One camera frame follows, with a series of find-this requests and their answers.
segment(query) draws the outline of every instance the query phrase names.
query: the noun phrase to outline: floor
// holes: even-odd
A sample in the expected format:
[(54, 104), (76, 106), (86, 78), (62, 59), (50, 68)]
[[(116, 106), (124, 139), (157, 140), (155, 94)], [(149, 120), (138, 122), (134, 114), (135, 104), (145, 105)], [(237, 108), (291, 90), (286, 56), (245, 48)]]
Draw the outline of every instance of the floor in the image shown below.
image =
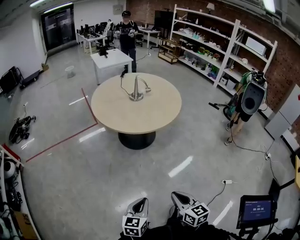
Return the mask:
[[(138, 46), (137, 59), (147, 51), (145, 46)], [(210, 204), (209, 223), (232, 201), (233, 206), (217, 227), (237, 233), (240, 198), (268, 193), (272, 173), (264, 155), (223, 143), (229, 136), (227, 120), (222, 110), (208, 103), (223, 103), (230, 97), (188, 66), (159, 59), (157, 50), (150, 53), (137, 62), (138, 72), (171, 82), (181, 94), (182, 110), (143, 150), (125, 148), (109, 129), (80, 142), (80, 138), (103, 127), (95, 124), (83, 98), (86, 95), (90, 102), (97, 85), (92, 60), (80, 46), (48, 58), (49, 70), (21, 92), (15, 117), (24, 115), (23, 104), (27, 103), (27, 115), (36, 115), (37, 121), (31, 125), (29, 139), (11, 148), (25, 163), (24, 188), (43, 239), (118, 239), (128, 204), (143, 196), (150, 202), (150, 227), (160, 226), (166, 223), (172, 207), (172, 191), (190, 193), (208, 203), (223, 189), (224, 179), (236, 183), (227, 185)], [(65, 73), (68, 66), (74, 66), (76, 73), (69, 79)], [(122, 67), (107, 69), (102, 78), (121, 72)], [(273, 140), (263, 129), (264, 124), (264, 118), (255, 114), (236, 143), (254, 150), (269, 148)], [(274, 142), (270, 153), (278, 181), (283, 184), (292, 179), (294, 169), (285, 143)], [(192, 158), (190, 165), (171, 178), (168, 173), (188, 157)], [(295, 185), (282, 190), (278, 228), (293, 227), (299, 197)], [(262, 228), (257, 239), (267, 230)]]

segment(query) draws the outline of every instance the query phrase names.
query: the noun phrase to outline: person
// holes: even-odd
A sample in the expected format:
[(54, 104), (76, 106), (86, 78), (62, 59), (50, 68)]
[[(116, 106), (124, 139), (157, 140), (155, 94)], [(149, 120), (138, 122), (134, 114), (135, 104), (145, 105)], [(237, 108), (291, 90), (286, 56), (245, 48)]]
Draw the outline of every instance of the person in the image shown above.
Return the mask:
[[(116, 31), (120, 32), (120, 45), (121, 51), (129, 55), (132, 61), (132, 72), (136, 73), (136, 49), (135, 49), (135, 36), (138, 33), (138, 27), (135, 22), (130, 20), (131, 13), (124, 11), (122, 13), (122, 21), (116, 25)], [(125, 70), (122, 74), (128, 72), (128, 66), (125, 65)]]
[[(246, 112), (244, 112), (244, 110), (242, 109), (242, 106), (241, 106), (241, 102), (242, 102), (244, 91), (245, 91), (248, 83), (252, 81), (253, 74), (256, 74), (256, 73), (247, 72), (241, 78), (240, 83), (241, 83), (242, 86), (240, 87), (240, 89), (237, 92), (237, 95), (238, 95), (237, 105), (235, 107), (234, 113), (232, 114), (232, 116), (230, 118), (230, 122), (228, 122), (226, 124), (226, 130), (230, 131), (230, 137), (228, 137), (224, 142), (224, 144), (226, 146), (230, 145), (233, 142), (233, 137), (235, 137), (236, 135), (239, 134), (239, 132), (242, 130), (245, 122), (248, 122), (249, 119), (252, 116), (252, 115), (247, 114)], [(258, 74), (264, 78), (262, 72), (258, 72)], [(266, 81), (264, 82), (263, 87), (265, 89), (267, 89), (268, 84), (267, 84)], [(265, 91), (262, 104), (265, 103), (266, 97), (267, 97), (267, 91)], [(247, 105), (247, 108), (249, 108), (249, 109), (253, 108), (254, 105), (255, 105), (254, 100), (251, 99), (251, 98), (246, 99), (245, 104)], [(238, 120), (239, 117), (240, 117), (240, 119), (239, 119), (239, 122), (238, 122), (237, 126), (234, 129), (231, 129), (233, 127), (233, 123), (235, 123)]]

